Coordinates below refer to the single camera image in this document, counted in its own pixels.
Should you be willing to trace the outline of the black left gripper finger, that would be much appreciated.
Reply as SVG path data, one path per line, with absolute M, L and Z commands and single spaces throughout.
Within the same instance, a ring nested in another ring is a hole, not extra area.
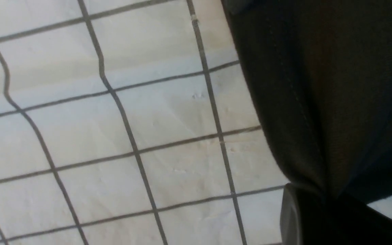
M 343 195 L 285 185 L 280 215 L 283 245 L 392 245 L 392 219 Z

